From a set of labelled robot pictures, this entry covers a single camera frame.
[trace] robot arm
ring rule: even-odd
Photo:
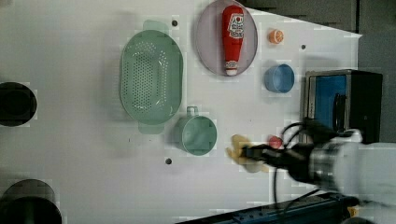
[[[357,197],[361,202],[385,204],[396,214],[396,171],[392,169],[396,167],[396,144],[364,145],[358,130],[337,134],[312,119],[305,119],[302,125],[312,144],[298,143],[285,149],[245,147],[244,155],[287,170],[296,181]]]

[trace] ketchup label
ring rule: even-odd
[[[233,13],[231,15],[228,31],[232,38],[244,38],[244,14]]]
[[[238,67],[238,62],[236,61],[228,61],[225,63],[226,69],[236,69]]]

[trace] green colander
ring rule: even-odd
[[[166,25],[146,21],[143,27],[121,55],[120,100],[141,133],[156,134],[180,107],[183,56]]]

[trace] gray wall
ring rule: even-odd
[[[395,0],[361,0],[360,34],[396,30]]]
[[[359,69],[384,75],[380,141],[396,142],[396,31],[360,39]]]
[[[252,7],[327,25],[336,29],[356,30],[356,0],[237,0],[245,7]]]

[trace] ketchup bottle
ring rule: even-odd
[[[229,6],[224,9],[222,39],[226,73],[228,76],[235,76],[244,40],[244,11],[241,7]]]

